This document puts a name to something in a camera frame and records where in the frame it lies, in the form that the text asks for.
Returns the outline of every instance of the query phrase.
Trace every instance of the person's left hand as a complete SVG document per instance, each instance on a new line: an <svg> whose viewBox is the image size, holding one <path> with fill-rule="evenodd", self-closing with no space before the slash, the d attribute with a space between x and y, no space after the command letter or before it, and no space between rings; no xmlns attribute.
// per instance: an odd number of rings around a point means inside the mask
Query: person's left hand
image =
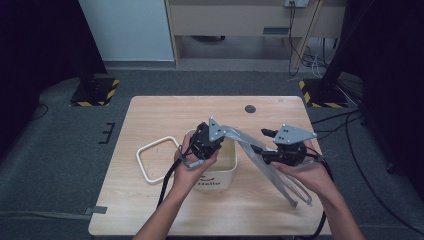
<svg viewBox="0 0 424 240"><path fill-rule="evenodd" d="M189 146L191 134L187 134L184 136L184 141L181 147L181 151L185 152ZM212 166L217 161L219 150L215 151L215 153L205 162L195 168L189 169L183 163L181 163L174 172L174 184L172 186L172 190L177 190L180 193L184 193L185 196L191 191L193 186L199 181L202 174ZM180 156L179 150L175 152L174 161L178 159ZM187 155L187 160L190 162L197 161L197 157L194 154Z"/></svg>

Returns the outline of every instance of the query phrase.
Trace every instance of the black fabric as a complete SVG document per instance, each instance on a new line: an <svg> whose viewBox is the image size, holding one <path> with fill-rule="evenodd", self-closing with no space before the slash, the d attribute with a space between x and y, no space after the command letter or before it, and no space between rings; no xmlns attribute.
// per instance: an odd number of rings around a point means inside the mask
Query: black fabric
<svg viewBox="0 0 424 240"><path fill-rule="evenodd" d="M369 127L424 200L423 9L422 0L348 1L343 42L322 83L342 71L362 79Z"/></svg>
<svg viewBox="0 0 424 240"><path fill-rule="evenodd" d="M107 73L77 0L0 0L0 157L43 89Z"/></svg>

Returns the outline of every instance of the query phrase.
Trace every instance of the yellow and black hazard tape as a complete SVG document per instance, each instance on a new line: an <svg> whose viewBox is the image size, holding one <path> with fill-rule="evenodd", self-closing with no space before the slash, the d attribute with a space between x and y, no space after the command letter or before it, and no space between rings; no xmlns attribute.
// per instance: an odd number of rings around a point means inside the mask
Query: yellow and black hazard tape
<svg viewBox="0 0 424 240"><path fill-rule="evenodd" d="M107 106L112 100L115 90L118 87L119 80L114 80L110 87L107 97L104 101L75 101L70 103L72 107L91 107L91 106Z"/></svg>
<svg viewBox="0 0 424 240"><path fill-rule="evenodd" d="M329 108L345 108L348 107L345 103L327 103L327 102L315 102L311 98L308 89L305 87L304 81L299 81L300 89L302 89L303 97L308 107L329 107Z"/></svg>

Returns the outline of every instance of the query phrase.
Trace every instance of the table top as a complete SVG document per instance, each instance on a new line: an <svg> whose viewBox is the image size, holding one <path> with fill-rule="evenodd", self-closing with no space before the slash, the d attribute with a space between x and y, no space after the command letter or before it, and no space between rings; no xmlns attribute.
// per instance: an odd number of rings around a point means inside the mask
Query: table top
<svg viewBox="0 0 424 240"><path fill-rule="evenodd" d="M256 108L245 111L247 105ZM94 236L135 235L157 206L162 184L144 179L137 162L140 147L166 136L179 143L187 131L214 117L227 125L274 146L260 129L278 130L283 123L312 131L303 101L295 96L138 96L131 100L113 153L89 232ZM312 143L320 152L318 142ZM143 152L149 178L164 176L173 163L172 141ZM313 192L312 205L288 200L236 144L238 165L225 190L193 189L178 213L170 236L262 236L312 234L320 221L322 205ZM327 223L321 234L331 234Z"/></svg>

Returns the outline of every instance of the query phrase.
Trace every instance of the gray carpet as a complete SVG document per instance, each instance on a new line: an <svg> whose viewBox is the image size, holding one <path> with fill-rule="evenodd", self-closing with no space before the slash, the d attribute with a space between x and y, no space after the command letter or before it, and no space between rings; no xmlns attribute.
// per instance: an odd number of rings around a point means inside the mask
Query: gray carpet
<svg viewBox="0 0 424 240"><path fill-rule="evenodd" d="M133 96L301 96L298 80L313 77L302 73L294 79L286 73L272 72L110 71L109 74L121 80L109 106L69 107L77 79L65 80L42 93L40 103L44 105L34 113L35 120L1 161L0 212L42 211L81 216L86 207L94 206ZM307 108L307 111L311 121L315 121L354 109L350 105L344 109ZM330 130L344 121L345 117L336 118L314 128ZM110 129L108 123L115 123L110 141L99 144L106 139L103 131ZM386 173L386 158L360 120L349 124L349 133L358 163L376 194L403 220L424 231L424 204L408 179ZM335 182L367 239L424 239L389 215L373 197L352 159L345 128L319 142ZM87 219L1 217L0 239L90 239L88 225Z"/></svg>

